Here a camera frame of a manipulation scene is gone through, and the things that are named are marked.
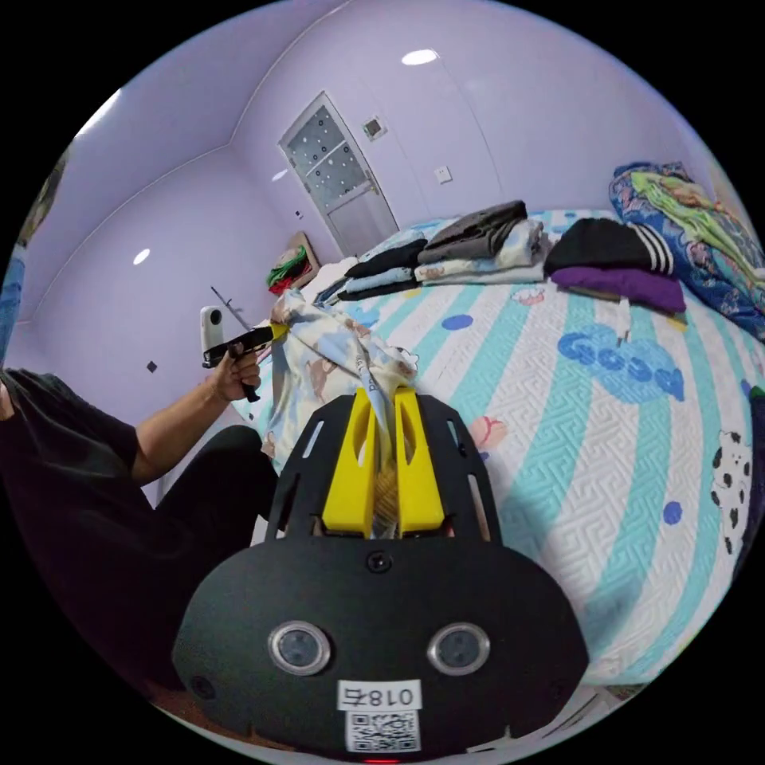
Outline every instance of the qr code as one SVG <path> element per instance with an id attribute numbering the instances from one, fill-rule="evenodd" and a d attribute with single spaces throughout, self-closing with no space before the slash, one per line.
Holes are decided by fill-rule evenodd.
<path id="1" fill-rule="evenodd" d="M 416 712 L 348 712 L 348 751 L 420 751 L 420 726 Z"/>

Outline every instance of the small camera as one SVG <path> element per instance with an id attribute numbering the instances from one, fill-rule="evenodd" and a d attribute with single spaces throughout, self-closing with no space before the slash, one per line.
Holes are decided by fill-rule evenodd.
<path id="1" fill-rule="evenodd" d="M 223 342 L 223 311 L 217 305 L 205 306 L 199 314 L 202 353 Z"/>

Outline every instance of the yellow tip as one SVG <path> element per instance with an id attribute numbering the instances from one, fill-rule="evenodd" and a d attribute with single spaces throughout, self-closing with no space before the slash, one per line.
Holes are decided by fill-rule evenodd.
<path id="1" fill-rule="evenodd" d="M 276 342 L 289 332 L 289 327 L 286 324 L 271 324 L 271 332 L 273 332 L 273 342 Z"/>

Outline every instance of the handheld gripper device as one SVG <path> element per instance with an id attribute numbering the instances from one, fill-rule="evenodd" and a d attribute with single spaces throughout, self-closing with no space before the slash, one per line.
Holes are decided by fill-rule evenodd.
<path id="1" fill-rule="evenodd" d="M 255 327 L 233 340 L 223 339 L 223 313 L 217 305 L 205 306 L 199 315 L 202 331 L 202 366 L 206 369 L 216 367 L 228 351 L 234 358 L 254 351 L 259 351 L 268 343 L 278 340 L 287 333 L 287 327 L 282 324 L 268 324 Z M 260 401 L 260 396 L 251 385 L 243 385 L 249 402 Z"/>
<path id="2" fill-rule="evenodd" d="M 410 388 L 394 403 L 395 539 L 371 538 L 377 420 L 359 390 L 312 415 L 265 541 L 191 599 L 173 661 L 224 728 L 335 759 L 410 762 L 538 730 L 581 681 L 571 604 L 503 545 L 458 413 Z"/>

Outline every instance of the ceiling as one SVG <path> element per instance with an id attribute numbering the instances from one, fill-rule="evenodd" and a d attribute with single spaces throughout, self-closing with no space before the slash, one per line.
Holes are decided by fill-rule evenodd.
<path id="1" fill-rule="evenodd" d="M 127 83 L 71 148 L 56 202 L 29 244 L 21 321 L 30 320 L 92 231 L 150 183 L 226 145 L 290 43 L 347 0 L 284 0 L 192 37 Z"/>

